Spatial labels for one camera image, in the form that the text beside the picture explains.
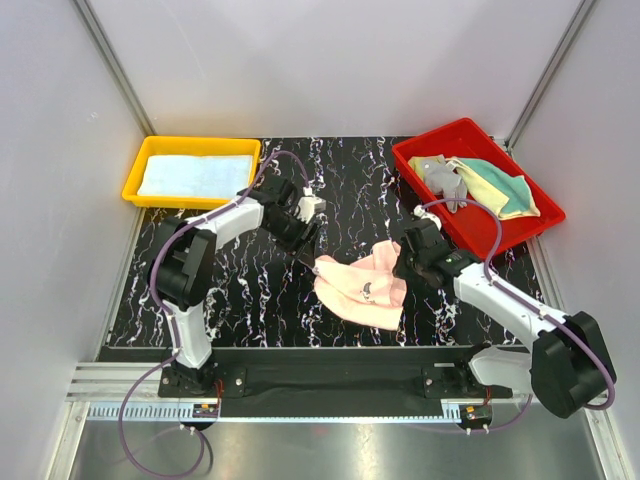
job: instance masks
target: plastic tray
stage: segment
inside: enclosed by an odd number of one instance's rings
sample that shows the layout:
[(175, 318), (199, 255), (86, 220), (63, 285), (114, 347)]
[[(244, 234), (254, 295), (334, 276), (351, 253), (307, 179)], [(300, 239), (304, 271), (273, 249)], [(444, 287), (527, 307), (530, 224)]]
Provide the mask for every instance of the plastic tray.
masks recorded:
[(239, 138), (205, 137), (147, 137), (142, 142), (138, 156), (133, 163), (127, 183), (122, 190), (122, 198), (138, 207), (193, 208), (213, 210), (226, 204), (229, 198), (193, 198), (193, 197), (151, 197), (139, 196), (147, 160), (151, 155), (251, 155), (253, 162), (247, 178), (247, 186), (256, 174), (260, 157), (260, 141)]
[[(481, 158), (491, 162), (511, 176), (524, 175), (540, 217), (525, 217), (502, 222), (502, 241), (496, 253), (501, 253), (562, 222), (565, 213), (549, 198), (512, 159), (470, 118), (462, 118), (436, 130), (398, 143), (393, 147), (396, 168), (424, 203), (436, 200), (423, 181), (409, 166), (414, 156), (443, 154), (446, 157)], [(446, 205), (431, 208), (442, 220), (443, 228), (460, 248), (470, 250), (485, 259), (495, 241), (493, 219), (473, 205), (459, 208), (454, 214)]]

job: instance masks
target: blue cloth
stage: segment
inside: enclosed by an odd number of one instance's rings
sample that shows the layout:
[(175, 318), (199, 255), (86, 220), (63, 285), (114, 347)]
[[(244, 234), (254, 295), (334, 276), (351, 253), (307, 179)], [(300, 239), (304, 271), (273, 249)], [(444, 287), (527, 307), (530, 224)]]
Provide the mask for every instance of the blue cloth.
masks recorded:
[(458, 157), (458, 160), (509, 198), (507, 204), (502, 208), (501, 214), (511, 216), (531, 210), (537, 213), (538, 216), (540, 215), (533, 201), (531, 189), (523, 175), (512, 177), (495, 165), (492, 165), (486, 160), (480, 160), (479, 158)]
[(141, 196), (231, 199), (249, 185), (251, 155), (152, 155)]

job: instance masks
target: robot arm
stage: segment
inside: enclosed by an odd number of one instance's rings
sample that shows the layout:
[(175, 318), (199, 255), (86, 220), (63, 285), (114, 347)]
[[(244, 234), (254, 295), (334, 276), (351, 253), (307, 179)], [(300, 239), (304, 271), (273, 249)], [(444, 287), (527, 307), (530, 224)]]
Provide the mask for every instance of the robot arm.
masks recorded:
[(520, 393), (535, 393), (550, 412), (567, 418), (598, 396), (607, 384), (583, 349), (561, 328), (542, 318), (551, 316), (586, 344), (615, 382), (611, 358), (593, 317), (584, 312), (569, 316), (502, 279), (487, 278), (477, 258), (449, 247), (432, 214), (416, 213), (423, 218), (405, 230), (394, 275), (426, 280), (434, 288), (453, 285), (460, 300), (498, 321), (529, 351), (483, 348), (464, 364), (453, 367), (457, 369), (453, 378), (470, 386), (500, 385)]
[[(271, 233), (285, 252), (313, 267), (319, 227), (311, 220), (324, 209), (325, 202), (313, 196), (309, 189), (305, 188), (303, 193), (300, 197), (288, 180), (266, 176), (262, 185), (236, 208), (187, 231), (171, 246), (158, 269), (156, 288), (175, 315), (177, 331), (171, 328), (169, 331), (174, 345), (178, 344), (175, 335), (180, 336), (182, 349), (176, 362), (183, 375), (195, 382), (203, 380), (199, 370), (211, 356), (203, 301), (211, 288), (218, 249), (238, 235), (260, 227)], [(169, 217), (160, 224), (148, 252), (147, 280), (162, 246), (186, 223), (199, 218), (185, 221)]]

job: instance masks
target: gray cloth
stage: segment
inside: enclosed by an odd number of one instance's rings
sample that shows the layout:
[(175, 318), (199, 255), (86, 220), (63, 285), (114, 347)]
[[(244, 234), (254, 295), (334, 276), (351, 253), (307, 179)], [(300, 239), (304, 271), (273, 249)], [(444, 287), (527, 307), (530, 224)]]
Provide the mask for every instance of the gray cloth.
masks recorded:
[[(426, 157), (417, 161), (424, 172), (423, 181), (434, 195), (442, 195), (443, 198), (467, 198), (467, 185), (462, 177), (455, 173), (454, 165), (443, 164)], [(456, 213), (458, 205), (466, 207), (465, 202), (447, 202), (447, 208), (451, 213)]]

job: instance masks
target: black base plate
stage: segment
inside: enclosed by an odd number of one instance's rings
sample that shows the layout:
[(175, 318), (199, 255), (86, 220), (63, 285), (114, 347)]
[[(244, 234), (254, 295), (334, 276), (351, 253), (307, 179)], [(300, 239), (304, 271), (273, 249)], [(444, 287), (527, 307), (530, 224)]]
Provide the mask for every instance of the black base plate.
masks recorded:
[[(422, 369), (424, 380), (424, 395), (427, 398), (479, 398), (488, 396), (488, 388), (478, 385), (475, 389), (462, 389), (462, 387), (449, 380), (448, 371), (456, 368), (454, 365), (433, 366)], [(510, 388), (491, 386), (491, 398), (511, 398), (513, 391)]]
[(202, 370), (204, 380), (202, 383), (196, 383), (181, 375), (173, 366), (163, 369), (158, 396), (161, 398), (216, 397), (215, 383), (218, 380), (222, 381), (223, 391), (220, 393), (225, 398), (240, 398), (244, 395), (246, 368), (235, 365), (216, 368), (212, 363), (203, 366)]
[[(522, 347), (507, 350), (526, 352)], [(157, 362), (161, 349), (103, 348), (103, 362)], [(440, 415), (442, 398), (486, 398), (486, 389), (462, 395), (442, 381), (442, 369), (463, 362), (470, 347), (214, 348), (224, 382), (222, 417)], [(433, 380), (426, 388), (426, 379)], [(161, 383), (163, 397), (203, 397)], [(209, 396), (215, 396), (215, 389)], [(511, 391), (492, 388), (493, 398)]]

